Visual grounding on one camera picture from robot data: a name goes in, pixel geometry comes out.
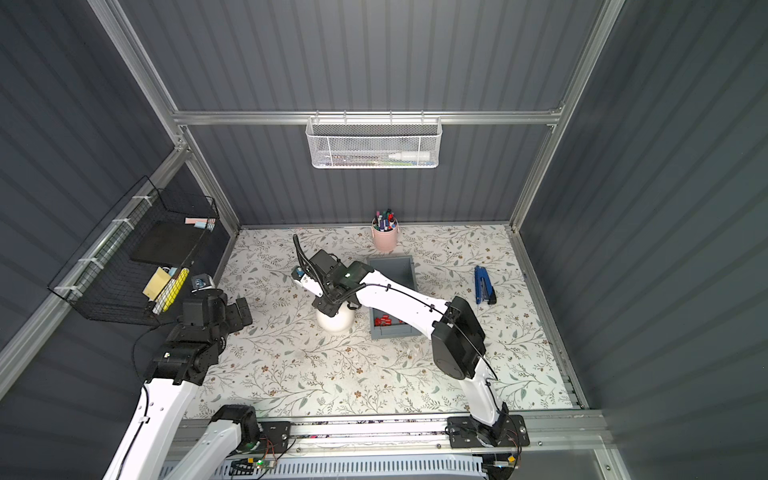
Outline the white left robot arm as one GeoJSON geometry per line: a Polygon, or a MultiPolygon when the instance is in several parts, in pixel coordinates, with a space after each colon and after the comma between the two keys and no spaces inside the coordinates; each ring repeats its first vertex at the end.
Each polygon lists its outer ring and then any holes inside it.
{"type": "MultiPolygon", "coordinates": [[[[157,479],[176,431],[210,367],[219,363],[227,337],[253,323],[246,299],[233,302],[220,289],[196,290],[142,375],[136,411],[107,468],[106,479],[157,479]]],[[[202,437],[170,471],[170,479],[208,479],[229,454],[261,438],[255,409],[225,405],[202,437]]]]}

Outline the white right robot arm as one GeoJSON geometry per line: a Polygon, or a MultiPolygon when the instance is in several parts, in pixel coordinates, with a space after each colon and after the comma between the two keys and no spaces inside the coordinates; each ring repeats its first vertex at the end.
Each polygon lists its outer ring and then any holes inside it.
{"type": "Polygon", "coordinates": [[[298,265],[291,277],[315,295],[312,306],[318,313],[334,318],[343,308],[366,307],[404,321],[430,340],[434,364],[462,388],[470,425],[458,430],[473,433],[474,440],[486,447],[499,446],[517,434],[508,406],[492,386],[498,375],[486,359],[485,332],[464,298],[429,297],[363,262],[345,265],[323,249],[308,256],[299,236],[292,240],[298,265]]]}

